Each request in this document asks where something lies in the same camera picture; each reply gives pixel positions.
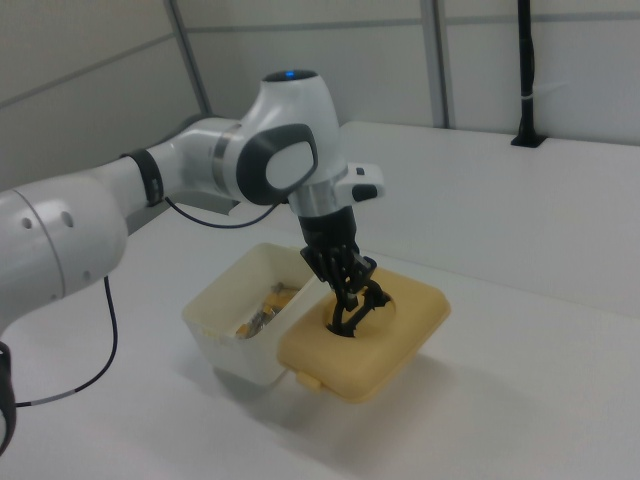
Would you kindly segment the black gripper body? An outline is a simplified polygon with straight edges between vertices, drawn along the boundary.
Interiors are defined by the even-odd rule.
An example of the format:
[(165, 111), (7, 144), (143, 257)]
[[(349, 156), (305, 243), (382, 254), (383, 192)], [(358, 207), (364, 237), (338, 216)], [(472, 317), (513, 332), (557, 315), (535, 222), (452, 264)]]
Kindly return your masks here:
[(320, 217), (299, 217), (298, 221), (306, 242), (301, 250), (302, 256), (342, 246), (360, 253), (356, 243), (355, 215), (351, 206)]

